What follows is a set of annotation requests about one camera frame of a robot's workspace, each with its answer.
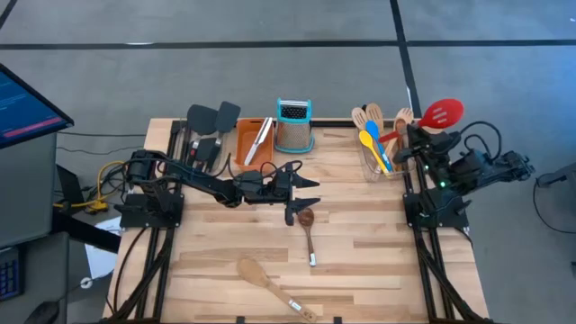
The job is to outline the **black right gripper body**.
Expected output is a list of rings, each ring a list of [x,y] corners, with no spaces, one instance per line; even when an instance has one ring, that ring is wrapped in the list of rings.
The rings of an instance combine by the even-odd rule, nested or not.
[[[425,141],[424,163],[428,172],[448,169],[450,166],[449,151],[461,141],[460,131],[432,133],[422,130]]]

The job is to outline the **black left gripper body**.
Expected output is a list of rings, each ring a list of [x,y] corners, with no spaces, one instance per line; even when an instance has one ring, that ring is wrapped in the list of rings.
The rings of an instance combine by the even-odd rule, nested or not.
[[[288,172],[277,171],[267,183],[256,170],[237,175],[233,184],[245,203],[287,203],[292,198],[291,178]]]

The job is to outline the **dark brown wooden spoon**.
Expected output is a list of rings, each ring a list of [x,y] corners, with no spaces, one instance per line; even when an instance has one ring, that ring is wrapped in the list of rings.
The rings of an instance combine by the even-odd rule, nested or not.
[[[395,162],[393,162],[393,157],[395,156],[395,154],[400,150],[404,148],[404,137],[401,134],[402,130],[404,130],[406,127],[406,122],[404,119],[400,118],[396,121],[395,123],[395,129],[396,131],[398,131],[398,133],[400,134],[399,137],[397,137],[396,139],[396,143],[393,145],[392,147],[392,163],[393,163],[393,169],[395,172],[400,172],[402,170],[402,166],[399,164],[396,164]]]
[[[311,239],[311,227],[314,223],[314,212],[310,208],[306,208],[300,211],[297,215],[298,222],[304,229],[306,239],[307,239],[307,248],[308,248],[308,255],[309,255],[309,265],[314,267],[317,264],[314,246]]]

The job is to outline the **red slotted spoon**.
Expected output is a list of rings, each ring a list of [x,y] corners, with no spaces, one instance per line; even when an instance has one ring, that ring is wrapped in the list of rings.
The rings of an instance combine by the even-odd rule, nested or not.
[[[414,119],[411,124],[407,124],[401,134],[407,134],[407,126],[413,125],[424,129],[443,130],[454,126],[461,120],[464,115],[464,105],[457,99],[446,98],[432,103],[424,113],[424,116],[418,120]],[[396,137],[399,137],[397,130],[383,135],[379,138],[380,143],[386,143]]]

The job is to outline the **blue silicone spoon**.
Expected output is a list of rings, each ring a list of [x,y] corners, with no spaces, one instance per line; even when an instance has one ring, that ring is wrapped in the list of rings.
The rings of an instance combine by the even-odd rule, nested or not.
[[[385,153],[385,149],[383,148],[383,144],[378,141],[378,139],[380,138],[380,132],[379,132],[378,125],[376,124],[375,121],[368,121],[365,124],[365,129],[370,134],[370,136],[373,138],[373,141],[379,150],[380,156],[382,158],[382,162],[386,166],[387,173],[390,173],[393,170],[393,167],[392,167],[392,163],[390,162],[390,160],[388,159],[388,157]]]

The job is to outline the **yellow silicone spoon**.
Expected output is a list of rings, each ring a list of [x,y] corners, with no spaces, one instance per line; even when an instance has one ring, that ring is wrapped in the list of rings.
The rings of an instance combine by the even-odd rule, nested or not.
[[[391,177],[393,167],[383,144],[367,130],[361,130],[358,137],[363,146],[364,161],[367,168],[373,174],[383,174],[386,177]]]

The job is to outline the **long wooden slotted spatula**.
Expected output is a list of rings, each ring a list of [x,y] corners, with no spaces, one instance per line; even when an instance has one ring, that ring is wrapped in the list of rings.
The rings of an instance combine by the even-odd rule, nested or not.
[[[380,127],[383,125],[383,114],[382,114],[381,108],[376,103],[369,103],[365,107],[365,112],[367,114],[369,121],[376,122],[376,124],[378,125],[378,128],[379,128],[379,131],[380,131]],[[383,172],[385,174],[389,174],[389,173],[387,173],[386,167],[383,169]]]

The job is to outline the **stainless steel utensil handle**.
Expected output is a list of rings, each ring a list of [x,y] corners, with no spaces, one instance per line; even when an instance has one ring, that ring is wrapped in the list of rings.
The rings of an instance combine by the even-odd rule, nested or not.
[[[272,117],[266,117],[262,123],[262,126],[256,135],[253,146],[257,149],[266,139],[267,134],[273,125],[274,119]]]

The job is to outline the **wooden slotted spoon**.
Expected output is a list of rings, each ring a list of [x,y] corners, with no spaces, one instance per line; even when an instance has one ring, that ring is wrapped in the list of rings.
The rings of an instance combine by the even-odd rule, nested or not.
[[[354,125],[360,131],[366,130],[366,124],[369,122],[369,119],[367,117],[366,112],[362,108],[360,108],[360,107],[353,108],[351,111],[351,118],[352,118]]]

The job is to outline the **large light wooden spoon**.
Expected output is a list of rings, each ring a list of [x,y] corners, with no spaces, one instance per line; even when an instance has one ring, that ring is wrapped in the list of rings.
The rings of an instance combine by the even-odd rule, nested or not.
[[[306,322],[317,322],[316,313],[294,299],[289,293],[283,291],[279,285],[275,284],[256,260],[249,257],[240,258],[237,262],[237,271],[242,279],[250,284],[267,289],[293,311],[297,312]]]

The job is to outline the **clear plastic bin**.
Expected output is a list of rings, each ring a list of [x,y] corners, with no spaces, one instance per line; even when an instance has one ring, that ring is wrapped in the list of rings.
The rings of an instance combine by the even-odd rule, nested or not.
[[[364,172],[364,178],[367,182],[379,182],[379,181],[383,181],[384,179],[386,179],[386,180],[388,180],[388,179],[390,179],[390,180],[401,179],[412,168],[413,162],[411,160],[409,160],[407,163],[401,164],[402,170],[400,172],[395,172],[393,169],[393,171],[391,173],[391,177],[386,177],[383,174],[373,174],[366,166],[365,156],[363,153],[363,146],[360,143],[358,135],[357,135],[357,138],[358,138],[358,143],[359,143],[359,155],[361,158],[361,166],[362,166],[362,169]]]
[[[199,135],[188,128],[186,120],[174,120],[170,131],[170,157],[189,167],[202,167],[204,173],[215,176],[228,155],[225,150],[227,137],[227,134],[217,131],[211,135]],[[209,143],[210,153],[202,153],[190,165],[189,161],[195,157],[193,150],[197,150],[204,142]]]

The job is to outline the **teal steel box grater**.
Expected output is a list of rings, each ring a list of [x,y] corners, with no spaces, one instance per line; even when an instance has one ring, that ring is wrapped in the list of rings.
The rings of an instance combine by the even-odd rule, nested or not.
[[[311,100],[277,99],[274,148],[291,154],[310,152],[314,145]]]

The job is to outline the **black keyboard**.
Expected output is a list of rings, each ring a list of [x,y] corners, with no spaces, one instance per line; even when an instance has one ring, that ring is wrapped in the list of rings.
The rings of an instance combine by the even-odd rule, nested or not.
[[[18,247],[0,250],[0,302],[23,294],[23,258]]]

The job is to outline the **black aluminium table frame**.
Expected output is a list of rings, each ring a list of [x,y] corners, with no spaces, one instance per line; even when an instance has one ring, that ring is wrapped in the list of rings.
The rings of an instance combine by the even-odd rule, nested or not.
[[[118,309],[106,310],[99,324],[301,322],[267,289],[239,276],[242,257],[256,260],[320,323],[342,317],[343,324],[492,324],[469,240],[454,229],[438,232],[447,276],[465,302],[464,311],[447,317],[439,283],[422,283],[426,268],[406,222],[403,181],[365,181],[351,121],[319,120],[312,129],[315,144],[302,157],[301,175],[319,186],[295,194],[320,198],[311,227],[314,267],[303,228],[285,224],[282,205],[230,209],[186,188],[180,225],[158,234],[169,245],[167,261],[142,298],[142,311],[129,297],[143,278],[152,235],[127,229],[109,291]]]

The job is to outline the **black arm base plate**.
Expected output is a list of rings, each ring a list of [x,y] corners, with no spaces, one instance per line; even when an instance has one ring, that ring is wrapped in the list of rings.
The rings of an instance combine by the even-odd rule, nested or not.
[[[465,202],[461,196],[429,190],[423,193],[406,193],[403,204],[407,223],[419,228],[460,228],[469,226]]]
[[[128,194],[125,204],[115,205],[121,213],[123,228],[168,229],[181,223],[184,196],[179,193],[161,193],[153,197],[144,193]]]

